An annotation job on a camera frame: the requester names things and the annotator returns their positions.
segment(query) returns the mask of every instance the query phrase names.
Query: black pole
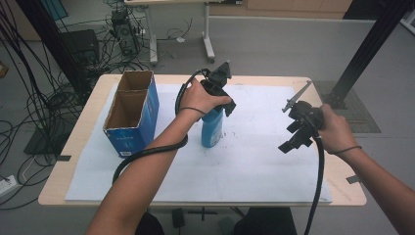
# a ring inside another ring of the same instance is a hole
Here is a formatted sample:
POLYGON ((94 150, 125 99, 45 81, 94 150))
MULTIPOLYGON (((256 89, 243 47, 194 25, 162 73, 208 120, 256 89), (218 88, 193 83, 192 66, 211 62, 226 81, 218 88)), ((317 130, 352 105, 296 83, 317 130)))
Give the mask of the black pole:
POLYGON ((351 87, 375 57, 376 53, 399 24, 413 0, 392 0, 376 20, 356 54, 330 94, 323 101, 334 109, 345 108, 344 99, 351 87))
POLYGON ((88 84, 84 71, 67 50, 58 27, 44 8, 42 1, 16 0, 16 2, 67 77, 79 98, 80 105, 84 105, 91 94, 92 87, 88 84))

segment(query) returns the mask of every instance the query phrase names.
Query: person's right hand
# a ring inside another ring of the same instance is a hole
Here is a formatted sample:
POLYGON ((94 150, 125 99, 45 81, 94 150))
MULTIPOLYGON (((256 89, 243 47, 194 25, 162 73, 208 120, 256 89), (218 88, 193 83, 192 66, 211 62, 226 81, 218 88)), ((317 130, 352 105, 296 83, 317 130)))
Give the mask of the person's right hand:
POLYGON ((335 153, 357 146, 345 117, 336 115, 332 108, 326 104, 321 106, 320 109, 323 112, 324 124, 318 132, 323 141, 324 149, 328 153, 335 153))

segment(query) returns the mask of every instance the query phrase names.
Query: blue bottle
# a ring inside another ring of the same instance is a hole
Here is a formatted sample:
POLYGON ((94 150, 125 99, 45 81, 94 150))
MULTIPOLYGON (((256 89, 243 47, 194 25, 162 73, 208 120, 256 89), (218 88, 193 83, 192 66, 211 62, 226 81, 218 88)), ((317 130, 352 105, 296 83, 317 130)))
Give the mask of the blue bottle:
POLYGON ((219 142, 222 136, 223 108, 218 112, 216 109, 211 110, 202 117, 204 122, 202 126, 202 145, 211 148, 219 142))

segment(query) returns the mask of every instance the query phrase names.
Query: power strip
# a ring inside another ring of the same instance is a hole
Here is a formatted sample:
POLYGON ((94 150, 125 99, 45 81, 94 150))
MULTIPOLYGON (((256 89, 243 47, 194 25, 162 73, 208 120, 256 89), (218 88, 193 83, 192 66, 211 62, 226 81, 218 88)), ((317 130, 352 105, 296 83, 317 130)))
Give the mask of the power strip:
POLYGON ((10 175, 7 177, 9 181, 3 179, 0 181, 0 197, 3 197, 10 191, 14 190, 15 188, 19 187, 18 183, 16 182, 15 176, 10 175))

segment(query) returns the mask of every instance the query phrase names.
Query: person's arm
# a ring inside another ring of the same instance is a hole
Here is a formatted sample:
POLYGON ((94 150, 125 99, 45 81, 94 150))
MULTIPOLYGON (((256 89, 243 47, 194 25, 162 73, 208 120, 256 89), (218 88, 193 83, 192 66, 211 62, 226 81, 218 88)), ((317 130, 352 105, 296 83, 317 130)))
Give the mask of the person's arm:
MULTIPOLYGON (((193 79, 191 87, 183 95, 180 107, 195 108, 207 113, 215 106, 229 102, 230 97, 208 95, 199 81, 193 79)), ((200 112, 192 109, 181 110, 147 148, 180 142, 201 116, 200 112)), ((176 153, 177 150, 154 154, 131 163, 101 203, 87 234, 133 234, 158 192, 176 153)))
MULTIPOLYGON (((344 117, 328 105, 321 107, 324 126, 319 131, 324 148, 336 153, 357 146, 344 117)), ((399 234, 415 234, 415 191, 403 184, 371 159, 362 149, 354 148, 338 157, 351 166, 369 190, 399 234)))

